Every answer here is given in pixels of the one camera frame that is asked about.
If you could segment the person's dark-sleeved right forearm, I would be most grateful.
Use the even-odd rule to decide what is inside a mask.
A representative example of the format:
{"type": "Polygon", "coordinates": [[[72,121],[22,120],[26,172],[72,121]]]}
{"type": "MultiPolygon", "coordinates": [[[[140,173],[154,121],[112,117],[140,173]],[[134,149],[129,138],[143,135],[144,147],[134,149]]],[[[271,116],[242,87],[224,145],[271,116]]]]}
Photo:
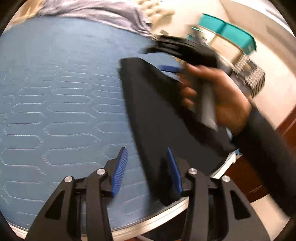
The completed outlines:
{"type": "Polygon", "coordinates": [[[262,183],[287,216],[295,214],[295,153],[252,107],[244,128],[233,135],[240,149],[256,170],[262,183]]]}

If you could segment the person's right hand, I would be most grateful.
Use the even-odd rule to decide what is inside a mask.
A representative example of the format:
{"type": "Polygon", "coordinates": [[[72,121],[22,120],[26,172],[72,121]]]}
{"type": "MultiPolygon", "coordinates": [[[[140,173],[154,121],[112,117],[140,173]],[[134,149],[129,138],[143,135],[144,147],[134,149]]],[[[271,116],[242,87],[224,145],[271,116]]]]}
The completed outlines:
{"type": "Polygon", "coordinates": [[[212,84],[216,104],[216,121],[234,135],[246,125],[252,106],[234,81],[221,69],[185,64],[189,73],[212,84]]]}

